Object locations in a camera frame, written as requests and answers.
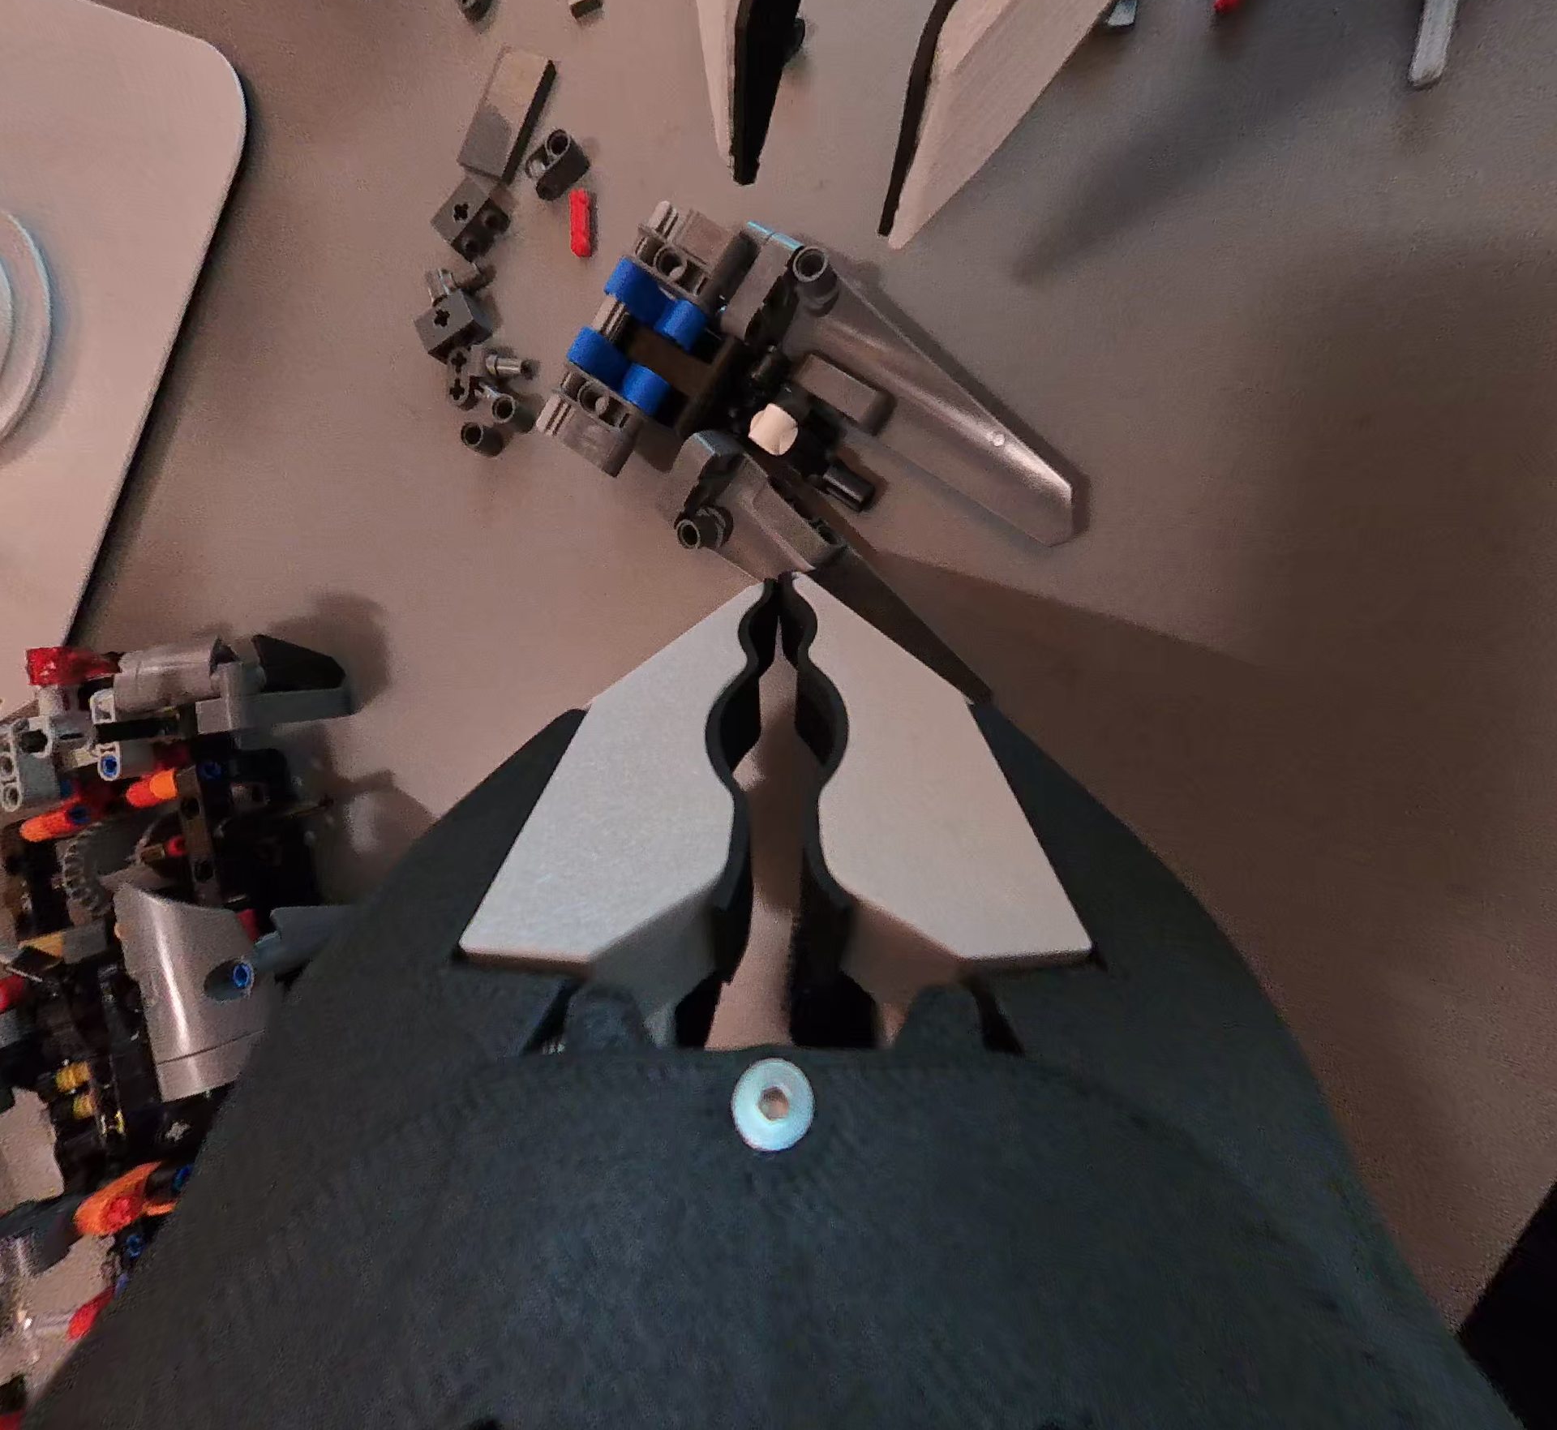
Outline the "white metal stand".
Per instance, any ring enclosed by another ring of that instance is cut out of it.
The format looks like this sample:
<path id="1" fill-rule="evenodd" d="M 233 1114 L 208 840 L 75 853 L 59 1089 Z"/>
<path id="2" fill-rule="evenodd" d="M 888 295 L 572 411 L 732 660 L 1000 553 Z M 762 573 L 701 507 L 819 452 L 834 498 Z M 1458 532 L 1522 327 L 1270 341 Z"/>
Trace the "white metal stand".
<path id="1" fill-rule="evenodd" d="M 246 151 L 207 40 L 89 0 L 0 0 L 0 630 L 68 636 Z"/>

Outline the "grey lego pin connector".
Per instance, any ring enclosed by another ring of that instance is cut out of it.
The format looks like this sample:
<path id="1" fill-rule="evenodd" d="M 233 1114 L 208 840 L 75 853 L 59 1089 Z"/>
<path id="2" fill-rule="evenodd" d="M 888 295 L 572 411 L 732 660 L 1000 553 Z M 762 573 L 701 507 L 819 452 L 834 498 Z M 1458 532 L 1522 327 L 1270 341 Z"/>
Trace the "grey lego pin connector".
<path id="1" fill-rule="evenodd" d="M 564 198 L 590 168 L 590 151 L 568 129 L 543 134 L 521 164 L 542 200 Z"/>

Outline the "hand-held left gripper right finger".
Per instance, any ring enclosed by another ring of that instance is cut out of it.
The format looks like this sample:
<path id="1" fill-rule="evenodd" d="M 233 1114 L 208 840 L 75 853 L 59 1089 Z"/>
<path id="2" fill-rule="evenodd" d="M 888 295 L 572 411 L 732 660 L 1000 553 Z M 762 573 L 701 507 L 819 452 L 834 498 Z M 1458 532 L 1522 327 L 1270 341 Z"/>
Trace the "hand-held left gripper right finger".
<path id="1" fill-rule="evenodd" d="M 1091 962 L 1080 926 L 945 660 L 816 573 L 781 581 L 794 729 L 819 765 L 792 1016 L 877 1016 L 923 988 Z"/>

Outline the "grey blue lego wing assembly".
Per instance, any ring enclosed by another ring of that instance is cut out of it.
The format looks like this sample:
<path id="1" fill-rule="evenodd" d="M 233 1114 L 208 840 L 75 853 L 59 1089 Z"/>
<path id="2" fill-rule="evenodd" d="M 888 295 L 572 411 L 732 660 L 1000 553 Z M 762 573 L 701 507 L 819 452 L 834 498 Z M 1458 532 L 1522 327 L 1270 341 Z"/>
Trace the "grey blue lego wing assembly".
<path id="1" fill-rule="evenodd" d="M 536 432 L 618 477 L 665 457 L 660 516 L 756 581 L 816 573 L 964 697 L 989 686 L 868 566 L 848 516 L 923 483 L 1032 545 L 1076 493 L 807 237 L 660 200 L 572 335 Z"/>

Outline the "large black grey lego model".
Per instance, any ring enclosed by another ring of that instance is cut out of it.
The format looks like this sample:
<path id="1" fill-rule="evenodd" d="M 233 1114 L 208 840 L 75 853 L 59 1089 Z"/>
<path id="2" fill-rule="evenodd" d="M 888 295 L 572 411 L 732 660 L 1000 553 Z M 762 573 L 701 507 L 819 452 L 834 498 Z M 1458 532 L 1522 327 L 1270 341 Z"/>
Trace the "large black grey lego model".
<path id="1" fill-rule="evenodd" d="M 292 977 L 340 926 L 278 725 L 350 713 L 340 660 L 255 634 L 27 651 L 3 713 L 3 1109 L 59 1192 L 3 1196 L 3 1422 L 179 1209 Z"/>

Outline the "dark grey flat lego tile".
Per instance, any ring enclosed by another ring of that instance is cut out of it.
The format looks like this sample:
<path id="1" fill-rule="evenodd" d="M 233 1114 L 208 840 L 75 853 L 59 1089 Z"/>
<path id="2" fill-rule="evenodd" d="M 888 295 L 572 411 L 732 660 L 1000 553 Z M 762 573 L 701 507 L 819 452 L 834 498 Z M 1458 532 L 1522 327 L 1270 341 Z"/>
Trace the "dark grey flat lego tile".
<path id="1" fill-rule="evenodd" d="M 468 172 L 491 180 L 517 180 L 521 163 L 531 145 L 536 122 L 550 104 L 557 81 L 557 62 L 505 42 L 483 88 L 475 111 L 461 137 L 455 163 Z"/>

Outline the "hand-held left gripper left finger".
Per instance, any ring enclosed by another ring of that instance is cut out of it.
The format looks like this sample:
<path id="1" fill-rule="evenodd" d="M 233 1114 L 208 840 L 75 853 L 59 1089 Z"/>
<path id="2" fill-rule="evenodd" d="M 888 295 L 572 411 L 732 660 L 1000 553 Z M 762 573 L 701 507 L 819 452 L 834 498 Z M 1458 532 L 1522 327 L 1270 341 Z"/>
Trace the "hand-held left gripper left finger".
<path id="1" fill-rule="evenodd" d="M 748 585 L 605 686 L 480 897 L 461 952 L 711 1010 L 750 938 L 750 800 L 778 590 Z"/>

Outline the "cluster of dark grey pieces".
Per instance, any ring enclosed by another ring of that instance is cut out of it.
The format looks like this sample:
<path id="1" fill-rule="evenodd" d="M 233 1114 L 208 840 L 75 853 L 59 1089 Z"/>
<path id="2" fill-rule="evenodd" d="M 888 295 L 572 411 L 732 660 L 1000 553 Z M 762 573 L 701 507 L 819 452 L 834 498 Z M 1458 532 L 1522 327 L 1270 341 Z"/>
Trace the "cluster of dark grey pieces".
<path id="1" fill-rule="evenodd" d="M 461 172 L 430 212 L 453 251 L 424 275 L 426 302 L 416 313 L 424 354 L 444 368 L 446 404 L 461 411 L 461 446 L 505 457 L 536 426 L 536 360 L 495 339 L 495 247 L 513 224 L 513 194 L 501 177 Z"/>

